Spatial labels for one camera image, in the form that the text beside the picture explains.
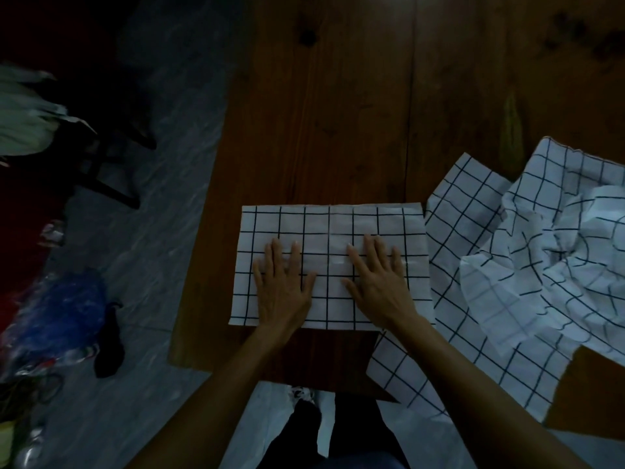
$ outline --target dark pants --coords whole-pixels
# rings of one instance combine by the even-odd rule
[[[330,438],[330,458],[386,452],[410,469],[395,435],[387,428],[373,398],[337,393],[336,416]],[[310,402],[295,405],[282,432],[271,441],[258,469],[306,469],[325,458],[317,452],[321,412]]]

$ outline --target wooden table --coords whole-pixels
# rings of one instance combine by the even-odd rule
[[[551,135],[625,163],[624,14],[625,0],[254,0],[170,362],[213,370],[251,331],[228,326],[244,204],[424,203],[465,151],[514,176],[499,154],[511,93],[526,156]],[[365,375],[375,338],[300,330],[264,378],[388,398]],[[583,421],[572,410],[625,374],[582,357],[546,423],[625,439],[617,395]]]

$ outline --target green cloth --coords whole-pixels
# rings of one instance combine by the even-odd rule
[[[23,156],[46,149],[60,121],[82,122],[63,105],[43,100],[21,82],[52,78],[46,72],[0,64],[0,156]]]

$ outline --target floor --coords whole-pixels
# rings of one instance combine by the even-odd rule
[[[120,36],[120,57],[139,73],[152,103],[156,152],[130,145],[141,193],[139,211],[78,190],[67,205],[67,244],[52,253],[50,271],[95,267],[120,312],[126,360],[98,380],[92,363],[64,373],[61,394],[38,410],[46,425],[39,467],[122,468],[155,434],[206,373],[167,365],[194,236],[215,160],[236,51],[241,0],[143,0]],[[105,170],[102,180],[122,187]],[[380,403],[412,467],[474,467],[455,428],[425,421],[399,405]],[[321,395],[319,450],[327,454],[333,395]],[[282,385],[260,383],[230,443],[224,469],[254,468],[291,411]],[[622,467],[625,445],[559,433],[593,467]]]

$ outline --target white shoe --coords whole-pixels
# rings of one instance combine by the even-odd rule
[[[291,403],[293,403],[293,408],[300,400],[304,400],[305,402],[310,402],[317,408],[319,405],[317,404],[317,394],[314,390],[310,388],[306,388],[305,386],[290,386],[289,387],[289,399]]]

